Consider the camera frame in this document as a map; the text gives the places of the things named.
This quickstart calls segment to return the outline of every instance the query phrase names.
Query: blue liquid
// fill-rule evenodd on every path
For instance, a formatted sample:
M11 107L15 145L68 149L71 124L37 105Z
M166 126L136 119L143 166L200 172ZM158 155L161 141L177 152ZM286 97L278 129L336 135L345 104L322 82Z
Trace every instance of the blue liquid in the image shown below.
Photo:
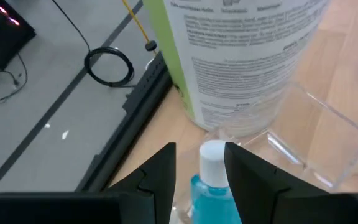
M191 179L191 199L193 224L241 224L229 187L207 186L195 175Z

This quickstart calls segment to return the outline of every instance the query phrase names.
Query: black electronic device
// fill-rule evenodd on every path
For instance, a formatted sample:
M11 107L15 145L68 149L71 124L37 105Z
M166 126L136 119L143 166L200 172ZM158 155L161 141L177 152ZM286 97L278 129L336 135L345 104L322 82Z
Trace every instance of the black electronic device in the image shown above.
M104 192L0 194L0 223L168 223L175 159L169 143Z
M329 194L234 143L224 162L243 223L358 223L358 194Z
M34 29L7 2L0 0L0 69L5 69L34 36Z

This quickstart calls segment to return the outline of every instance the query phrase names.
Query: blue bottle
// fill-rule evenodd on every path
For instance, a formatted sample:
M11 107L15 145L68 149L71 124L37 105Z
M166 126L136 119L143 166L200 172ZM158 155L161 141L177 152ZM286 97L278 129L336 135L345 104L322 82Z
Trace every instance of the blue bottle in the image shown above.
M224 166L224 141L212 140L200 148L200 175L191 179L194 224L240 224Z

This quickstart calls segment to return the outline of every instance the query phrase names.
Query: green label stripe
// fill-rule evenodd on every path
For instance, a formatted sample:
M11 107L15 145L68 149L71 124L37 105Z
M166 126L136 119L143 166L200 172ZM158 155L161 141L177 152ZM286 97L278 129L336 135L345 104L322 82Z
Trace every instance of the green label stripe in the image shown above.
M180 93L188 115L194 119L193 105L191 104L164 2L163 0L143 0L143 3L150 12L150 22L158 38L159 48L169 69L172 82Z

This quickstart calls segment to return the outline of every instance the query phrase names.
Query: black cable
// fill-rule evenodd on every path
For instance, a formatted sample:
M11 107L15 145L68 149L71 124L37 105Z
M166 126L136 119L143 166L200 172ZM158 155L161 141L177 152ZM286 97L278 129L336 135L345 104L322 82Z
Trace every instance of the black cable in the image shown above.
M122 80L120 80L118 82L106 82L103 79L97 77L91 69L91 59L96 54L117 55L119 58L121 58L126 63L126 65L128 67L127 75ZM110 87L122 87L126 83L129 83L129 81L131 81L134 76L134 67L132 66L131 61L124 55L124 53L122 53L121 51L119 51L117 48L114 48L114 47L100 47L100 48L92 50L90 53L88 53L86 55L86 57L84 59L84 66L85 66L85 69L88 72L88 74L94 80L96 80L98 83L100 83L102 85L106 85L106 86L110 86Z
M84 40L84 42L88 48L88 52L91 52L91 47L90 47L88 41L86 41L84 35L82 35L81 31L77 28L77 26L74 24L74 22L68 17L68 15L65 13L65 11L59 6L59 4L57 4L57 2L55 0L52 0L52 1L53 1L53 3L55 3L56 7L59 8L60 12L63 13L63 15L66 17L66 19L73 25L74 29L77 30L79 35L82 37L82 39Z
M20 54L17 54L17 56L19 57L19 60L22 62L22 65L23 65L23 69L24 69L24 83L23 83L23 85L19 86L19 84L20 84L19 81L17 81L17 79L15 78L15 76L14 76L11 72L8 72L8 71L6 71L6 70L1 70L0 72L4 72L4 73L10 74L10 76L13 78L13 84L17 87L17 89L14 90L11 94L0 98L0 101L8 100L10 97L16 95L16 94L17 94L18 92L20 92L20 91L23 89L23 87L27 84L27 81L28 81L27 67L25 66L25 63L24 63L22 57L20 56Z
M91 50L88 41L86 41L84 35L81 33L79 28L77 28L77 26L74 24L74 22L68 17L68 15L65 13L65 11L59 6L59 4L56 2L56 0L52 0L52 2L58 7L60 12L62 12L62 14L67 18L67 20L72 24L72 26L75 28L77 33L79 33L79 35L82 37L82 39L85 42L85 44L88 48L88 54L86 54L86 57L84 58L84 67L85 67L86 71L88 72L88 74L95 81L97 81L98 83L100 83L102 85L115 87L115 88L134 88L135 86L125 86L125 84L129 83L132 80L132 78L134 77L134 74L135 74L134 67L132 66L132 63L128 59L128 57L126 57L126 55L124 53L122 53L121 51L119 51L117 48L113 48L113 47L99 47L97 49ZM116 55L119 58L121 58L121 60L123 60L128 67L127 75L122 80L119 80L118 82L107 82L107 81L99 78L98 76L96 76L93 73L92 66L91 66L92 56L94 56L96 54L113 54L113 55Z

